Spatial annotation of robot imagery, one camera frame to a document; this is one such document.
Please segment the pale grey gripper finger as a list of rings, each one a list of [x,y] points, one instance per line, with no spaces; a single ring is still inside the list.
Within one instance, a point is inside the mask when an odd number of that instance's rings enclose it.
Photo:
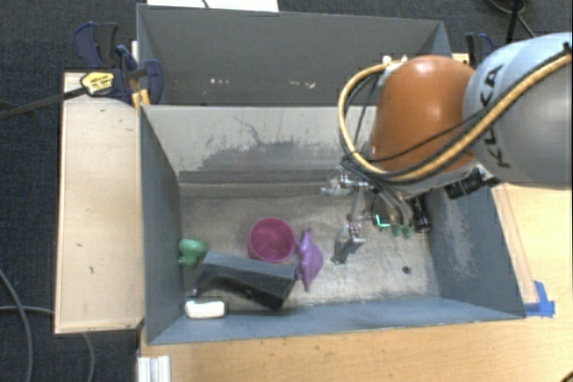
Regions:
[[[354,247],[353,226],[344,223],[334,239],[334,249],[331,260],[335,264],[345,264]]]
[[[349,256],[356,253],[366,242],[363,237],[351,236],[340,248],[340,262],[346,263]]]

